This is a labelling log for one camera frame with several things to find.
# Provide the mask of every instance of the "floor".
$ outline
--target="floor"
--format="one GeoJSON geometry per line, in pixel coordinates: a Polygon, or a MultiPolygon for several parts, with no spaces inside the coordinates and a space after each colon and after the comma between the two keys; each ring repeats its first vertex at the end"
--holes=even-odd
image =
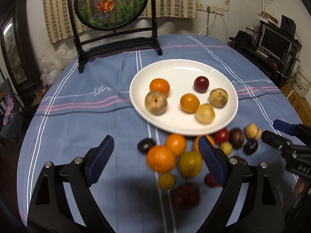
{"type": "Polygon", "coordinates": [[[27,128],[28,125],[24,122],[21,134],[16,143],[6,141],[0,144],[0,195],[4,203],[20,222],[21,217],[17,205],[16,176],[18,158],[27,128]]]}

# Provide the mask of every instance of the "oval glass panel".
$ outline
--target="oval glass panel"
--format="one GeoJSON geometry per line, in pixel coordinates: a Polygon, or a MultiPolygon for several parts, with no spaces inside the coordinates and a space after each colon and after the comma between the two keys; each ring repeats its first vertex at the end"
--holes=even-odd
{"type": "Polygon", "coordinates": [[[82,23],[101,31],[122,28],[137,19],[148,0],[75,0],[75,11],[82,23]]]}

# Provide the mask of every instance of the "computer monitor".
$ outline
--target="computer monitor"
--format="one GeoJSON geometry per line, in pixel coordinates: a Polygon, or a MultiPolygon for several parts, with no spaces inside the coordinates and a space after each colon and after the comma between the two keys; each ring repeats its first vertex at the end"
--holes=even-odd
{"type": "Polygon", "coordinates": [[[286,39],[286,37],[270,28],[263,27],[263,36],[260,40],[259,47],[262,47],[272,56],[279,60],[283,60],[284,56],[287,54],[286,51],[290,51],[291,46],[292,42],[286,39]]]}

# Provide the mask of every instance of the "goldfish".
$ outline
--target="goldfish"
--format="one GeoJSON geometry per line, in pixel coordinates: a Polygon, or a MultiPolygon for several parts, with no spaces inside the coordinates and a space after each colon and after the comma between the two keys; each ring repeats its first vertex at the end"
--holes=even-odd
{"type": "Polygon", "coordinates": [[[101,13],[107,13],[106,17],[109,16],[110,11],[114,9],[115,1],[114,0],[103,0],[101,3],[97,2],[97,8],[101,13]]]}

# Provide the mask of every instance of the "blue tablecloth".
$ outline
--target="blue tablecloth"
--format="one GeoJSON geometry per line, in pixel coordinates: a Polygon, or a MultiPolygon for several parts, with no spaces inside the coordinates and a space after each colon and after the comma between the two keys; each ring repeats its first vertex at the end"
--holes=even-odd
{"type": "MultiPolygon", "coordinates": [[[[17,170],[18,206],[23,222],[27,222],[28,206],[38,175],[46,161],[67,164],[77,156],[97,147],[106,135],[115,139],[115,150],[98,183],[90,189],[102,213],[116,232],[159,233],[196,232],[214,206],[221,188],[209,188],[203,183],[208,169],[191,181],[200,187],[201,203],[181,211],[170,207],[169,193],[157,188],[157,174],[146,165],[138,141],[151,136],[163,144],[167,133],[149,125],[133,109],[129,86],[134,75],[143,67],[165,59],[189,59],[206,63],[222,72],[236,88],[239,108],[228,126],[244,127],[255,123],[263,131],[273,129],[275,119],[289,123],[301,122],[297,113],[279,89],[256,66],[219,40],[204,36],[159,36],[163,55],[153,49],[124,52],[97,58],[79,74],[77,60],[61,73],[45,95],[33,118],[21,148],[17,170]]],[[[193,139],[188,139],[187,150],[193,139]]],[[[280,152],[259,141],[251,156],[240,155],[250,165],[265,161],[277,176],[283,202],[292,194],[296,177],[284,170],[280,152]]],[[[173,170],[177,185],[186,182],[173,170]]],[[[242,208],[247,184],[244,184],[229,221],[237,220],[242,208]]],[[[68,202],[76,222],[83,224],[73,200],[69,184],[65,184],[68,202]]]]}

